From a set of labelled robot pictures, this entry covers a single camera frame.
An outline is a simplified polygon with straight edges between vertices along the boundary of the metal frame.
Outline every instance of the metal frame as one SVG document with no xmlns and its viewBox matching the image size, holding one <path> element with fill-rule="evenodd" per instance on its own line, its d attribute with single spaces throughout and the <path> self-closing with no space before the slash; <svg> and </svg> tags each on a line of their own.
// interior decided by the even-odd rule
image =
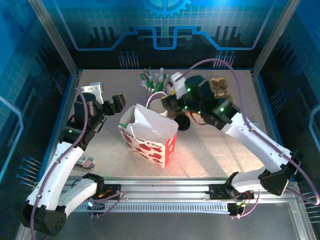
<svg viewBox="0 0 320 240">
<path fill-rule="evenodd" d="M 78 74 L 77 66 L 74 60 L 72 59 L 70 53 L 68 52 L 68 49 L 63 39 L 61 38 L 43 2 L 41 0 L 28 0 L 28 1 L 32 6 L 35 14 L 37 15 L 39 21 L 41 22 L 42 26 L 44 27 L 46 33 L 48 34 L 49 38 L 51 39 L 52 43 L 54 44 L 56 50 L 60 54 L 65 65 L 69 69 L 70 73 L 74 77 L 76 77 Z"/>
<path fill-rule="evenodd" d="M 57 116 L 57 120 L 55 122 L 52 135 L 51 135 L 48 147 L 46 149 L 42 166 L 38 175 L 38 179 L 37 179 L 38 181 L 41 180 L 42 176 L 45 173 L 45 170 L 47 169 L 50 163 L 50 160 L 54 157 L 54 154 L 59 142 L 60 132 L 65 127 L 68 121 L 70 109 L 72 108 L 75 97 L 76 97 L 76 90 L 74 89 L 79 84 L 81 73 L 82 71 L 79 71 L 77 77 L 70 76 L 70 79 L 68 81 L 68 84 L 62 99 L 61 107 Z"/>
<path fill-rule="evenodd" d="M 66 192 L 71 188 L 71 185 L 80 180 L 80 177 L 71 176 L 66 181 L 66 184 L 62 192 Z M 210 200 L 210 196 L 205 193 L 209 190 L 209 184 L 224 184 L 225 179 L 222 178 L 183 178 L 183 177 L 110 177 L 104 180 L 105 184 L 121 184 L 121 190 L 125 191 L 125 196 L 119 205 L 119 209 L 116 212 L 155 212 L 150 206 L 163 206 L 167 204 L 169 206 L 195 206 L 193 213 L 211 213 L 211 214 L 227 214 L 224 204 L 234 203 L 234 200 Z M 299 190 L 296 182 L 290 182 L 288 186 L 291 189 Z M 255 200 L 257 200 L 258 193 L 255 192 Z M 109 201 L 107 206 L 110 206 L 115 202 Z M 299 238 L 301 240 L 316 240 L 316 236 L 313 232 L 311 223 L 308 218 L 307 211 L 303 200 L 293 195 L 289 191 L 285 191 L 282 196 L 273 195 L 265 190 L 261 191 L 259 200 L 260 204 L 276 204 L 276 203 L 288 203 L 292 212 L 292 219 L 295 223 Z M 141 208 L 132 209 L 128 206 L 139 204 Z M 222 208 L 215 208 L 210 210 L 208 207 L 201 206 L 218 206 Z M 75 212 L 89 212 L 84 207 L 78 207 Z M 164 212 L 175 213 L 178 212 L 174 209 L 166 209 Z M 20 226 L 16 240 L 29 240 L 30 229 Z"/>
<path fill-rule="evenodd" d="M 276 121 L 274 119 L 274 116 L 272 115 L 270 104 L 268 101 L 266 101 L 266 97 L 265 97 L 266 93 L 264 95 L 264 92 L 266 90 L 264 89 L 264 86 L 261 86 L 261 84 L 259 83 L 258 76 L 253 76 L 251 73 L 251 78 L 252 78 L 255 93 L 258 99 L 258 103 L 260 105 L 266 132 L 271 139 L 283 145 L 282 140 L 279 136 L 279 133 L 276 134 L 276 131 L 277 131 L 277 129 L 275 129 L 277 127 Z"/>
<path fill-rule="evenodd" d="M 270 53 L 274 49 L 277 41 L 283 34 L 289 20 L 291 19 L 292 15 L 296 11 L 297 6 L 299 5 L 300 0 L 289 0 L 286 6 L 284 7 L 281 16 L 277 23 L 275 24 L 268 40 L 266 41 L 263 49 L 258 56 L 254 66 L 253 66 L 253 76 L 256 77 L 260 73 L 262 67 L 266 63 Z"/>
</svg>

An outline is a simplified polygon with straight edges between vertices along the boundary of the brown plush toy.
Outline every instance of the brown plush toy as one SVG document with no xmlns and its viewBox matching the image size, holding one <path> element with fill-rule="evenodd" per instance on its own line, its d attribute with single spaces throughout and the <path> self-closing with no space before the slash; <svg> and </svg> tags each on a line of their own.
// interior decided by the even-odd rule
<svg viewBox="0 0 320 240">
<path fill-rule="evenodd" d="M 221 76 L 213 77 L 209 83 L 216 99 L 228 99 L 230 102 L 234 102 L 230 93 L 227 92 L 228 82 L 225 78 Z"/>
</svg>

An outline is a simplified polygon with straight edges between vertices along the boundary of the aluminum frame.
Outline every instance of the aluminum frame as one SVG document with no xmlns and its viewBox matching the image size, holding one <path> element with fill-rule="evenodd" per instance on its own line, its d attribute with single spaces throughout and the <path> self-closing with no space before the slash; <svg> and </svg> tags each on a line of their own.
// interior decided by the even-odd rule
<svg viewBox="0 0 320 240">
<path fill-rule="evenodd" d="M 54 44 L 56 50 L 64 61 L 66 67 L 70 71 L 70 73 L 76 77 L 79 73 L 78 68 L 72 59 L 63 39 L 61 38 L 54 22 L 52 21 L 45 5 L 41 0 L 28 0 L 30 5 L 32 6 L 36 16 L 41 22 L 43 28 Z"/>
<path fill-rule="evenodd" d="M 263 49 L 258 56 L 254 66 L 253 66 L 253 76 L 258 76 L 262 67 L 265 65 L 269 55 L 274 49 L 277 41 L 282 36 L 288 22 L 290 21 L 292 15 L 295 13 L 300 0 L 288 0 L 288 3 L 284 7 L 281 16 L 277 23 L 275 24 L 268 40 L 266 41 Z"/>
<path fill-rule="evenodd" d="M 69 177 L 62 192 L 68 191 L 71 185 L 80 179 L 80 177 L 75 176 Z M 226 180 L 222 178 L 200 177 L 110 177 L 106 178 L 104 183 L 121 184 L 121 190 L 126 192 L 122 200 L 125 203 L 198 203 L 199 205 L 207 205 L 208 203 L 234 203 L 234 200 L 210 200 L 210 196 L 205 193 L 209 190 L 209 184 L 224 184 L 225 181 Z M 296 191 L 299 190 L 296 182 L 290 182 L 288 187 Z M 255 198 L 257 198 L 258 193 L 254 192 L 254 194 Z M 259 203 L 288 203 L 299 238 L 301 240 L 316 240 L 305 205 L 301 198 L 296 197 L 289 191 L 285 191 L 282 196 L 276 196 L 263 190 L 261 191 Z M 21 225 L 16 240 L 30 239 L 30 229 Z"/>
</svg>

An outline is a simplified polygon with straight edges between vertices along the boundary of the ventilation grille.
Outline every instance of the ventilation grille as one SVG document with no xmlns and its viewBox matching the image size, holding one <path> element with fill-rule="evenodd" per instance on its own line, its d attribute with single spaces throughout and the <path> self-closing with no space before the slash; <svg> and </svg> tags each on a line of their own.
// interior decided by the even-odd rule
<svg viewBox="0 0 320 240">
<path fill-rule="evenodd" d="M 74 212 L 104 213 L 114 205 L 113 202 L 94 204 L 88 209 L 87 203 L 79 205 Z M 229 213 L 227 203 L 119 203 L 112 212 L 117 213 Z"/>
</svg>

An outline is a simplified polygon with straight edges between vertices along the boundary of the gear logo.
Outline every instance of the gear logo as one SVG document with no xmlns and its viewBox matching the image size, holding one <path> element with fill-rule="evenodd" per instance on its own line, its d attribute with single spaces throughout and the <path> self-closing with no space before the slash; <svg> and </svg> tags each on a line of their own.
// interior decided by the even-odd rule
<svg viewBox="0 0 320 240">
<path fill-rule="evenodd" d="M 149 13 L 155 14 L 157 17 L 162 15 L 173 17 L 174 14 L 180 14 L 181 10 L 186 9 L 186 5 L 190 4 L 190 0 L 142 0 L 144 9 L 149 10 Z"/>
</svg>

